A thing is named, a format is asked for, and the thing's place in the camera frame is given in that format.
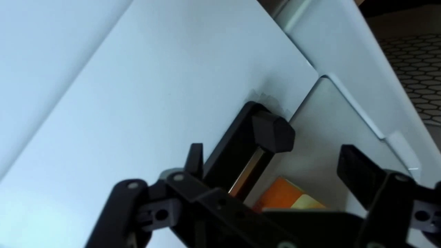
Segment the white panel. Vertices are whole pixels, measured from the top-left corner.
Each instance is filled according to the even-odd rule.
[[[277,20],[412,176],[433,188],[441,178],[441,155],[357,6],[352,0],[299,0]]]
[[[210,155],[248,100],[291,118],[317,79],[254,0],[134,2],[4,178],[0,246],[81,247],[116,182]]]
[[[128,5],[0,2],[0,180]]]

